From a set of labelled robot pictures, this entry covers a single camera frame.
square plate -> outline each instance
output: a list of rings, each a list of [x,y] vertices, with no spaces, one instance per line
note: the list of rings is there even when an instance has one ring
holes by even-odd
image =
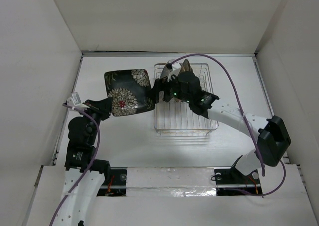
[[[134,115],[155,109],[146,70],[116,70],[104,74],[106,92],[113,97],[114,116]]]

clear plastic tape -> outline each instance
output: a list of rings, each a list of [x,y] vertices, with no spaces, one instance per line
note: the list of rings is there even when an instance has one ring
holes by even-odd
[[[207,197],[217,196],[216,187],[199,188],[127,188],[129,197]]]

white flower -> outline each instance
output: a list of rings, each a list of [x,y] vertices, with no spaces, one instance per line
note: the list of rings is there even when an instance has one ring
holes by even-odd
[[[140,86],[146,87],[150,85],[149,76],[146,70],[131,70],[131,75]]]
[[[117,88],[111,90],[108,95],[113,97],[112,113],[114,116],[133,115],[136,113],[138,102],[129,90]]]

dish rack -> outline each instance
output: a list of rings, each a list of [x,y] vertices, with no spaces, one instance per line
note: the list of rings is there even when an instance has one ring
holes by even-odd
[[[154,66],[154,80],[160,78],[165,64]],[[203,90],[213,93],[209,66],[205,63],[191,64]],[[164,102],[161,97],[155,106],[154,128],[161,136],[209,136],[218,122],[194,114],[185,102]]]

purple cable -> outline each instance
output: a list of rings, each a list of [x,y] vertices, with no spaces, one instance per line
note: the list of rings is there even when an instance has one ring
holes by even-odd
[[[272,194],[273,192],[277,191],[277,190],[283,185],[283,183],[284,183],[284,181],[285,181],[285,178],[286,178],[286,168],[285,168],[285,165],[284,165],[284,163],[283,163],[281,160],[280,160],[280,163],[281,163],[281,165],[283,166],[283,170],[284,170],[283,179],[281,180],[280,184],[278,184],[278,186],[277,186],[275,189],[273,189],[273,190],[271,190],[271,191],[269,191],[269,192],[267,192],[267,193],[260,194],[260,195],[256,195],[256,194],[252,194],[252,193],[250,193],[250,192],[248,192],[248,191],[246,191],[246,190],[241,190],[241,189],[235,189],[235,188],[224,188],[224,189],[225,189],[225,190],[239,191],[239,192],[242,192],[242,193],[245,194],[245,195],[250,195],[250,196],[266,196],[266,195],[270,195],[270,194]]]
[[[69,105],[66,105],[66,104],[63,104],[63,106],[66,107],[66,108],[72,109],[72,106],[69,106]],[[88,164],[88,166],[86,167],[86,169],[84,170],[84,172],[81,174],[81,176],[78,178],[78,180],[74,183],[74,185],[69,189],[68,193],[71,193],[71,192],[74,190],[74,188],[77,187],[77,185],[79,184],[79,182],[83,179],[83,177],[85,176],[85,174],[88,172],[88,170],[89,170],[89,169],[91,168],[91,166],[93,165],[93,161],[94,161],[94,159],[95,159],[95,157],[96,157],[96,154],[98,153],[98,149],[99,149],[99,146],[100,146],[100,139],[101,139],[100,128],[99,128],[99,125],[96,123],[96,121],[95,121],[90,115],[88,115],[87,113],[85,113],[84,111],[79,110],[79,109],[77,109],[77,108],[74,108],[74,110],[77,111],[77,112],[79,112],[81,115],[87,117],[88,119],[90,119],[90,120],[94,123],[94,125],[95,125],[95,127],[96,127],[96,129],[97,129],[97,131],[98,131],[98,142],[96,143],[96,150],[95,150],[95,152],[94,152],[94,154],[93,154],[93,156],[92,156],[92,159],[91,159],[90,163]],[[62,207],[64,201],[66,200],[66,198],[67,198],[68,196],[69,196],[69,195],[65,195],[65,196],[63,197],[63,199],[61,200],[61,202],[59,203],[58,207],[56,208],[56,210],[55,210],[55,212],[54,212],[54,214],[53,214],[53,217],[52,217],[52,219],[51,219],[51,221],[50,221],[49,226],[52,226],[52,225],[53,225],[53,222],[54,222],[54,220],[55,220],[56,215],[58,214],[60,208]]]
[[[253,133],[253,130],[251,129],[250,125],[249,125],[249,122],[246,118],[246,116],[244,115],[244,110],[243,110],[243,107],[240,103],[240,100],[239,100],[239,96],[238,96],[238,93],[237,93],[237,89],[235,87],[235,84],[232,80],[232,78],[230,77],[230,74],[228,73],[228,71],[226,70],[225,66],[223,66],[222,63],[220,63],[218,60],[216,60],[215,58],[209,56],[209,55],[205,55],[205,54],[200,54],[200,53],[196,53],[196,54],[189,54],[189,55],[185,55],[185,56],[182,56],[176,60],[174,60],[171,64],[175,64],[176,62],[180,61],[180,60],[183,60],[185,58],[188,58],[188,57],[191,57],[191,56],[203,56],[203,57],[206,57],[208,59],[211,59],[213,61],[215,61],[218,65],[220,65],[220,67],[225,71],[226,75],[228,76],[228,79],[233,87],[233,90],[235,92],[235,96],[236,96],[236,100],[237,100],[237,103],[238,103],[238,106],[239,106],[239,110],[240,110],[240,113],[243,115],[243,118],[244,118],[244,121],[245,121],[245,124],[247,125],[247,128],[248,128],[248,132],[249,132],[249,135],[251,137],[251,139],[253,140],[253,143],[254,143],[254,146],[256,148],[256,152],[257,152],[257,156],[258,156],[258,159],[260,160],[260,164],[261,164],[261,175],[262,176],[265,176],[265,165],[264,165],[264,161],[263,161],[263,157],[261,156],[261,153],[260,153],[260,150],[257,146],[257,142],[255,140],[255,137],[254,137],[254,133]]]

